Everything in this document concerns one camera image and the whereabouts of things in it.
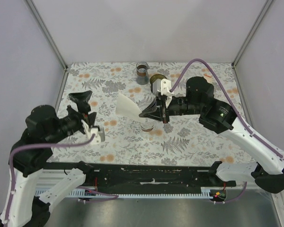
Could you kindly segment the white paper coffee filter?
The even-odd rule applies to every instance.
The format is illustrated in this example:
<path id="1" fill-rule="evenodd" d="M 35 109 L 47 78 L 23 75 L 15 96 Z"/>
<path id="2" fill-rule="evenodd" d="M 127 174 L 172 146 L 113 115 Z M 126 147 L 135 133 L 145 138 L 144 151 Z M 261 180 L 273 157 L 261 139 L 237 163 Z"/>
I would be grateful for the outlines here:
<path id="1" fill-rule="evenodd" d="M 115 113 L 127 117 L 136 122 L 145 123 L 145 118 L 139 116 L 142 113 L 138 105 L 128 97 L 118 94 Z"/>

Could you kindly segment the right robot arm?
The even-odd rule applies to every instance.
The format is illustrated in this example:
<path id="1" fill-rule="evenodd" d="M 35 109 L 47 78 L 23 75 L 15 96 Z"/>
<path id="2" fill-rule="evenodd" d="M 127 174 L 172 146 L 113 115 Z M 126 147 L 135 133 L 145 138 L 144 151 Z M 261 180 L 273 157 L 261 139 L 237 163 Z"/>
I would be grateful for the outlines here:
<path id="1" fill-rule="evenodd" d="M 284 152 L 275 154 L 272 143 L 257 135 L 231 105 L 214 98 L 214 86 L 206 79 L 188 79 L 186 95 L 182 97 L 170 92 L 171 82 L 161 74 L 153 75 L 150 85 L 155 99 L 140 117 L 168 123 L 171 116 L 198 115 L 206 129 L 231 140 L 254 158 L 253 163 L 247 164 L 214 162 L 207 174 L 210 185 L 241 181 L 255 183 L 270 193 L 284 190 Z"/>

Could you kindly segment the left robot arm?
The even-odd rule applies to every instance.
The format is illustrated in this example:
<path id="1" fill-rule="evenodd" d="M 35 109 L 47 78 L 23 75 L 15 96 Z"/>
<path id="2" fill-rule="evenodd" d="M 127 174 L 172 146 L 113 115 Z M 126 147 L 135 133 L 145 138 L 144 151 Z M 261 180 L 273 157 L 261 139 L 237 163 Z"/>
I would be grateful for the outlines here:
<path id="1" fill-rule="evenodd" d="M 92 112 L 89 100 L 92 91 L 70 93 L 69 98 L 77 105 L 74 110 L 67 107 L 68 114 L 58 118 L 54 107 L 40 105 L 26 118 L 26 129 L 20 140 L 14 144 L 9 156 L 9 193 L 0 227 L 43 227 L 51 212 L 73 189 L 91 185 L 95 180 L 92 167 L 80 161 L 68 176 L 44 195 L 35 196 L 36 184 L 52 148 L 67 148 L 80 144 L 60 142 L 77 131 L 88 139 L 82 145 L 101 142 L 100 128 L 95 126 L 96 112 Z"/>

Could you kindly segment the clear glass dripper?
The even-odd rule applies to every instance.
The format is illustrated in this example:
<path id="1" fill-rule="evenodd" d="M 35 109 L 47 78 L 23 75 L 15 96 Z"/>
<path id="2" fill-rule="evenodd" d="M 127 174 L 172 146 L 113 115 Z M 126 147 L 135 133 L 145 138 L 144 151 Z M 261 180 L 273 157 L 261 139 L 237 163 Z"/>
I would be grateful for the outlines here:
<path id="1" fill-rule="evenodd" d="M 150 119 L 150 118 L 145 118 L 145 122 L 141 123 L 141 130 L 143 132 L 150 132 L 153 130 L 154 128 L 154 124 L 155 124 L 155 120 L 154 119 Z"/>

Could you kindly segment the dark olive glass dripper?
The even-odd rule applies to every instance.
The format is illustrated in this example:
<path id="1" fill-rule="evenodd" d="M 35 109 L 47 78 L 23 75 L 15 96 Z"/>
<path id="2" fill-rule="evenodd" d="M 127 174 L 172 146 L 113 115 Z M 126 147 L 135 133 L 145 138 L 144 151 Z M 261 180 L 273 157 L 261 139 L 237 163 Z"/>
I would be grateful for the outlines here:
<path id="1" fill-rule="evenodd" d="M 161 91 L 161 81 L 166 79 L 166 76 L 162 74 L 154 74 L 150 77 L 151 92 L 157 95 Z"/>

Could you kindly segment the glass carafe with brown band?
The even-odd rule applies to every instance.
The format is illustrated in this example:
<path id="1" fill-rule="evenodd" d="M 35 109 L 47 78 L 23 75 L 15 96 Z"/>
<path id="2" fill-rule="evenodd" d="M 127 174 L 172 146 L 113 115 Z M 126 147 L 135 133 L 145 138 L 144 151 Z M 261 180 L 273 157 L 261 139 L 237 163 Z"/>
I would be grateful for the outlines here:
<path id="1" fill-rule="evenodd" d="M 148 69 L 149 65 L 146 62 L 136 63 L 136 82 L 139 85 L 146 85 L 149 83 Z"/>

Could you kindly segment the floral tablecloth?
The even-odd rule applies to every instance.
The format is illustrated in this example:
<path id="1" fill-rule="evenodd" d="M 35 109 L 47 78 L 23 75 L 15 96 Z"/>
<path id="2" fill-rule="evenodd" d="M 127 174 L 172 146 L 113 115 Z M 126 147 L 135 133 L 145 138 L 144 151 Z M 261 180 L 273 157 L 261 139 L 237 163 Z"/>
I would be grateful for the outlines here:
<path id="1" fill-rule="evenodd" d="M 116 114 L 118 94 L 145 109 L 153 100 L 149 85 L 136 81 L 135 63 L 74 63 L 61 98 L 58 116 L 72 105 L 68 95 L 91 90 L 91 109 L 96 125 L 104 128 L 104 142 L 91 147 L 55 148 L 52 162 L 89 162 L 167 166 L 210 166 L 215 161 L 252 162 L 252 157 L 232 141 L 206 129 L 197 115 L 171 117 L 169 123 L 154 122 L 144 132 L 138 122 Z"/>

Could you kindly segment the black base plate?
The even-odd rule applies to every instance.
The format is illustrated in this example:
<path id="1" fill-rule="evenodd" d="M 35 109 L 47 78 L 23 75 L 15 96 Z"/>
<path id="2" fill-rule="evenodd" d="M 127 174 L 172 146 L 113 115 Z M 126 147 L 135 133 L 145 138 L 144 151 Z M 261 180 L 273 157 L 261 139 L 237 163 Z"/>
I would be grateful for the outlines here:
<path id="1" fill-rule="evenodd" d="M 235 181 L 223 182 L 210 167 L 147 166 L 92 163 L 94 171 L 83 186 L 95 186 L 109 194 L 188 194 L 202 187 L 235 187 Z"/>

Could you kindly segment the left aluminium frame post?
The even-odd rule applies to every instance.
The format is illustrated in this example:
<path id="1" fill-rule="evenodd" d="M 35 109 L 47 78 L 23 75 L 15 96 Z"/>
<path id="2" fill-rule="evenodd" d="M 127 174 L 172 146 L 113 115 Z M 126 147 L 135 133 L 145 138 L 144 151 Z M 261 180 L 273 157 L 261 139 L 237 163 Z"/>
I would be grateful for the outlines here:
<path id="1" fill-rule="evenodd" d="M 26 0 L 26 4 L 28 5 L 31 13 L 33 14 L 34 18 L 36 19 L 36 22 L 38 26 L 40 27 L 42 33 L 44 34 L 46 40 L 48 41 L 51 49 L 53 50 L 59 64 L 62 66 L 62 68 L 66 71 L 68 69 L 68 65 L 64 58 L 62 57 L 61 52 L 59 51 L 58 46 L 56 45 L 52 35 L 50 34 L 50 31 L 48 30 L 44 20 L 42 19 L 42 16 L 40 12 L 38 11 L 35 3 L 33 0 Z"/>

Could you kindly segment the aluminium frame post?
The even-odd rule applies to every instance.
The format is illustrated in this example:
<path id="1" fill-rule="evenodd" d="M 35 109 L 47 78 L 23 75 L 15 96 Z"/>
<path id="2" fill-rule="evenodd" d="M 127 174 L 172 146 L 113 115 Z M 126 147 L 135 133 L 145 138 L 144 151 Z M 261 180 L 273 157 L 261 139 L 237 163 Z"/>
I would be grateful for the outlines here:
<path id="1" fill-rule="evenodd" d="M 33 0 L 26 0 L 26 4 L 28 5 L 31 13 L 33 14 L 34 18 L 36 19 L 36 22 L 38 26 L 40 27 L 42 33 L 44 34 L 46 40 L 48 41 L 51 49 L 53 50 L 59 64 L 62 66 L 62 68 L 66 71 L 68 69 L 68 65 L 64 58 L 62 57 L 61 52 L 59 51 L 58 46 L 56 45 L 52 35 L 50 34 L 50 31 L 48 30 L 44 20 L 42 19 L 42 16 L 40 12 L 38 11 L 35 3 Z"/>
<path id="2" fill-rule="evenodd" d="M 252 41 L 253 37 L 255 36 L 257 30 L 259 29 L 260 25 L 262 24 L 264 18 L 266 17 L 268 11 L 272 7 L 274 0 L 266 0 L 263 7 L 261 8 L 259 14 L 257 15 L 251 29 L 249 30 L 246 38 L 244 39 L 239 51 L 237 52 L 233 62 L 231 63 L 232 67 L 235 69 L 241 60 L 245 50 L 247 49 L 248 45 Z"/>

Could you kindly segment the right aluminium frame post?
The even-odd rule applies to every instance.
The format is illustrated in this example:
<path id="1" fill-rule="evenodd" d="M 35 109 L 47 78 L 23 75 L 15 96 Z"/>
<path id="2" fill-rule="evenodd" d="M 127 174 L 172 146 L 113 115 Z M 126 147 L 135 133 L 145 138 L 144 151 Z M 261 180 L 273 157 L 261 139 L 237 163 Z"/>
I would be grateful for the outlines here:
<path id="1" fill-rule="evenodd" d="M 246 38 L 244 39 L 239 51 L 237 52 L 233 62 L 231 63 L 232 67 L 235 69 L 241 60 L 245 50 L 247 49 L 248 45 L 252 41 L 253 37 L 255 36 L 257 30 L 259 29 L 260 25 L 262 24 L 264 18 L 266 17 L 268 11 L 272 7 L 274 0 L 266 0 L 263 7 L 261 8 L 259 14 L 257 15 L 251 29 L 249 30 Z"/>

